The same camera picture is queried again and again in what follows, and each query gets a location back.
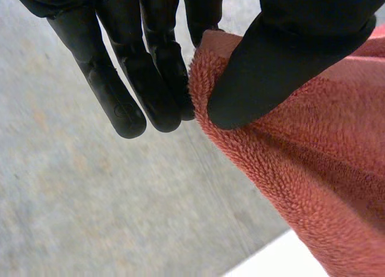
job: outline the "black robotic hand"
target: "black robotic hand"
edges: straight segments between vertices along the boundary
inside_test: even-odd
[[[232,54],[209,101],[232,129],[270,112],[294,90],[356,50],[385,0],[260,0],[262,12]]]
[[[112,65],[99,17],[118,61],[143,110],[162,132],[194,118],[187,72],[175,40],[179,0],[20,0],[46,17],[73,54],[113,127],[131,139],[146,129],[146,118]],[[188,28],[197,46],[206,29],[217,29],[222,0],[185,0]],[[142,21],[147,46],[142,40]]]

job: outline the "towel fold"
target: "towel fold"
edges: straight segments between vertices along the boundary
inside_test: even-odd
[[[207,31],[196,51],[189,89],[203,131],[330,276],[384,276],[385,26],[263,118],[224,131],[207,104],[240,40]]]

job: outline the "pink towel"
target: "pink towel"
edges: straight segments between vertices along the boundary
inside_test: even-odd
[[[385,276],[385,26],[270,114],[224,131],[206,106],[240,40],[207,31],[196,52],[189,89],[202,129],[330,276]]]

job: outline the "fingertip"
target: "fingertip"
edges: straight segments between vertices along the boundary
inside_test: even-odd
[[[230,116],[229,109],[223,106],[215,96],[210,97],[207,110],[210,121],[220,129],[230,130],[238,127],[235,119]]]

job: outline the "red towel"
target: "red towel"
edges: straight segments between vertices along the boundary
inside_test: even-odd
[[[206,106],[240,40],[207,31],[196,52],[189,89],[202,129],[330,276],[385,276],[385,27],[270,114],[224,131]]]

